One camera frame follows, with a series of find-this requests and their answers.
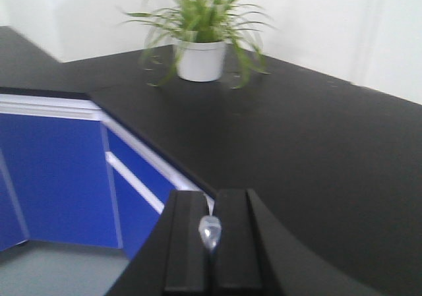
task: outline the blue cabinet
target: blue cabinet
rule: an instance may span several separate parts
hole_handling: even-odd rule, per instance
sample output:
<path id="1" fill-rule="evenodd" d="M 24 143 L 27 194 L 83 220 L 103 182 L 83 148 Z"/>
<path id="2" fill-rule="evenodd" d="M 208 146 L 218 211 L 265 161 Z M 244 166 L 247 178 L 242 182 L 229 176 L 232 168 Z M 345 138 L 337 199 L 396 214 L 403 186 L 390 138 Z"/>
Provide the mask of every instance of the blue cabinet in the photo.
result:
<path id="1" fill-rule="evenodd" d="M 30 239 L 119 247 L 99 121 L 0 114 Z"/>
<path id="2" fill-rule="evenodd" d="M 147 240 L 160 214 L 116 170 L 113 172 L 123 250 L 132 259 Z"/>
<path id="3" fill-rule="evenodd" d="M 4 165 L 0 151 L 0 251 L 26 240 L 12 201 L 13 194 L 6 186 Z"/>
<path id="4" fill-rule="evenodd" d="M 107 130 L 119 207 L 123 250 L 132 258 L 144 244 L 175 189 L 143 157 Z"/>

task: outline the white wall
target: white wall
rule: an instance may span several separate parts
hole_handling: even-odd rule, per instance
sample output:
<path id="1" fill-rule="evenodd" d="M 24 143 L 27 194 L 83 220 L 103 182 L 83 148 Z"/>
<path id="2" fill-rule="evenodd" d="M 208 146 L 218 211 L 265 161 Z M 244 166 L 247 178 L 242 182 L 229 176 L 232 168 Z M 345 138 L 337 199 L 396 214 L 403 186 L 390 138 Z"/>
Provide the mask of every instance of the white wall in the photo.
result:
<path id="1" fill-rule="evenodd" d="M 9 25 L 9 14 L 6 9 L 5 0 L 0 0 L 0 26 Z"/>
<path id="2" fill-rule="evenodd" d="M 367 0 L 259 0 L 275 19 L 264 49 L 273 57 L 350 78 Z"/>
<path id="3" fill-rule="evenodd" d="M 266 7 L 274 19 L 277 30 L 262 35 L 270 56 L 422 102 L 418 0 L 250 2 Z M 140 11 L 141 3 L 5 0 L 5 8 L 13 28 L 58 60 L 73 61 L 143 48 L 147 27 L 122 24 L 127 18 L 119 10 Z"/>
<path id="4" fill-rule="evenodd" d="M 384 0 L 358 84 L 422 104 L 422 2 Z"/>
<path id="5" fill-rule="evenodd" d="M 55 57 L 61 56 L 61 44 L 50 0 L 4 0 L 9 24 Z"/>
<path id="6" fill-rule="evenodd" d="M 55 0 L 62 61 L 143 48 L 147 28 L 126 23 L 122 10 L 141 11 L 142 0 Z"/>

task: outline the spider plant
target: spider plant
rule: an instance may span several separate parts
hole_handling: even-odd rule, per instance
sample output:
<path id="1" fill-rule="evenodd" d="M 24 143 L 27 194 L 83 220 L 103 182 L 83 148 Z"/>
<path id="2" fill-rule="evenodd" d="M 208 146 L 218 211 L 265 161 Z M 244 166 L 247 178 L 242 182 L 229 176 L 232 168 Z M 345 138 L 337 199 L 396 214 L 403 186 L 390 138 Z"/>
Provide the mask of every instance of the spider plant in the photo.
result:
<path id="1" fill-rule="evenodd" d="M 150 13 L 126 13 L 134 17 L 129 22 L 151 26 L 146 38 L 146 56 L 165 39 L 180 40 L 182 50 L 175 55 L 169 74 L 175 72 L 175 66 L 183 55 L 183 42 L 220 41 L 232 44 L 235 51 L 241 78 L 237 87 L 242 87 L 249 81 L 251 71 L 265 73 L 259 32 L 260 26 L 269 25 L 250 19 L 250 16 L 268 18 L 262 7 L 244 0 L 172 1 L 175 3 L 173 7 L 159 8 Z"/>

